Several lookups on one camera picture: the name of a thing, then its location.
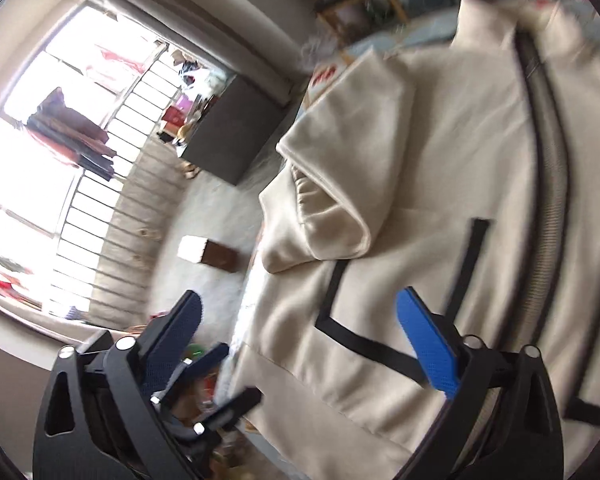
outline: window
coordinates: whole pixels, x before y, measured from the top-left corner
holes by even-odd
[[[61,252],[57,242],[57,236],[61,235],[58,231],[62,228],[60,220],[68,194],[83,170],[57,157],[40,140],[29,135],[22,124],[55,88],[60,87],[69,108],[104,125],[120,96],[150,67],[157,48],[156,39],[151,32],[123,16],[83,7],[37,54],[4,104],[0,117],[0,256],[33,272],[35,279],[27,279],[26,283],[14,285],[14,288],[34,303],[42,303],[51,297],[57,302],[51,303],[57,307],[55,314],[62,316],[68,310],[67,302],[58,298],[58,290],[49,289],[50,280],[54,282],[57,274],[52,270],[56,250]],[[155,92],[152,88],[144,90]],[[157,119],[162,111],[141,96],[136,96],[136,101],[134,108],[145,110],[145,115],[152,119]],[[131,108],[127,114],[133,116],[131,121],[142,122],[143,129],[149,128],[151,121],[145,116]],[[136,140],[136,137],[146,138],[136,130],[127,135],[131,144],[112,137],[113,142],[120,144],[112,148],[120,152],[114,160],[114,168],[122,175],[130,171],[129,160],[135,160],[142,147],[142,139]],[[82,186],[88,182],[99,186],[88,179]],[[115,194],[115,197],[107,196],[110,202],[115,201],[117,193],[101,187],[102,193]],[[74,211],[72,219],[83,225],[85,218],[76,218],[79,213]],[[102,244],[100,238],[71,225],[65,225],[64,230],[62,238],[70,238],[80,245],[86,240],[90,250],[99,250]],[[8,274],[8,269],[0,264],[0,279],[9,279]],[[15,281],[22,281],[21,277],[18,274]],[[65,288],[75,289],[74,292],[82,295],[90,290],[90,286],[81,285]],[[88,300],[84,298],[76,300],[72,297],[68,301],[77,308],[88,308]]]

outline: black strap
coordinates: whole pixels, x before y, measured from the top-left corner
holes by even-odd
[[[571,396],[567,401],[567,407],[564,410],[564,418],[571,420],[578,420],[591,424],[592,426],[600,427],[600,406],[585,402],[580,398],[580,392],[584,379],[587,374],[587,369],[591,364],[593,355],[596,351],[596,345],[600,338],[600,293],[598,295],[598,306],[596,308],[596,314],[593,319],[593,323],[589,329],[589,335],[587,335],[587,343],[584,354],[578,365],[578,371],[576,373],[576,379],[573,383],[573,389]]]
[[[482,243],[486,238],[487,231],[491,222],[483,218],[474,218],[471,225],[471,235],[469,242],[466,245],[464,252],[464,260],[460,266],[460,271],[456,276],[456,284],[454,285],[451,296],[446,302],[445,317],[453,323],[462,306],[462,301],[469,289],[471,278],[474,275],[475,264],[478,262]]]
[[[415,357],[398,352],[390,346],[379,343],[378,341],[362,337],[331,317],[333,300],[338,292],[344,270],[348,265],[349,260],[338,260],[336,262],[336,265],[333,268],[333,274],[331,275],[331,281],[327,288],[327,293],[324,295],[324,300],[320,306],[318,318],[315,320],[315,327],[320,330],[320,332],[325,333],[333,339],[336,343],[344,346],[344,348],[347,348],[358,355],[362,355],[362,357],[371,359],[376,363],[383,364],[388,368],[391,368],[391,370],[395,370],[399,374],[413,379],[422,386],[429,384],[427,376]]]
[[[462,261],[462,265],[456,277],[456,283],[447,302],[445,315],[450,317],[452,322],[456,318],[464,295],[469,288],[475,264],[478,261],[480,249],[482,248],[482,243],[489,225],[490,222],[483,219],[474,219],[472,223],[471,235],[466,246],[464,260]],[[378,341],[362,337],[331,317],[333,301],[336,298],[342,276],[348,265],[349,260],[338,260],[336,262],[331,275],[331,281],[327,287],[327,292],[320,305],[320,312],[315,320],[315,327],[320,330],[320,332],[323,332],[332,338],[336,343],[344,346],[344,348],[347,348],[358,355],[362,355],[362,357],[371,359],[376,363],[383,364],[384,366],[391,368],[391,370],[395,370],[399,374],[416,381],[422,386],[429,384],[427,376],[415,357],[398,352],[390,346],[379,343]]]

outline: dark cloth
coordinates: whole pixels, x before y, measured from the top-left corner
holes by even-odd
[[[66,315],[64,316],[65,319],[69,320],[69,321],[80,321],[82,319],[82,312],[80,310],[78,310],[77,308],[75,308],[74,306],[71,306],[69,308],[69,312],[66,313]]]
[[[197,70],[199,68],[200,65],[197,61],[185,61],[180,67],[180,70],[178,70],[178,74],[186,74],[187,72],[193,72],[194,70]]]
[[[38,111],[58,119],[68,127],[73,128],[87,137],[91,137],[91,139],[99,140],[102,143],[106,143],[109,140],[109,135],[96,123],[90,121],[80,112],[76,112],[72,108],[67,108],[64,105],[64,94],[62,94],[61,88],[53,90],[51,94],[40,103]]]
[[[156,135],[158,135],[158,138],[165,144],[173,142],[173,136],[169,132],[158,132]]]
[[[46,124],[41,123],[35,118],[35,116],[29,117],[27,121],[27,128],[30,128],[42,136],[45,136],[62,146],[65,146],[77,153],[79,156],[77,164],[83,167],[85,170],[93,171],[93,173],[109,181],[112,179],[113,161],[110,158],[106,158],[100,155],[95,150],[92,150],[86,144],[79,142],[78,140],[71,139],[60,132],[57,132],[53,128],[49,128]]]

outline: metal railing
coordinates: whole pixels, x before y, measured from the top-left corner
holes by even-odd
[[[174,149],[152,135],[178,94],[169,60],[163,49],[106,123],[107,146],[117,152],[114,178],[85,171],[75,186],[57,234],[48,312],[74,306],[108,328],[142,317],[161,233],[186,182]]]

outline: jacket collar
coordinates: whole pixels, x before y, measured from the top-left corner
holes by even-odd
[[[462,0],[454,48],[507,51],[514,48],[516,27],[534,34],[543,59],[574,59],[586,46],[577,20],[560,3],[525,0]]]

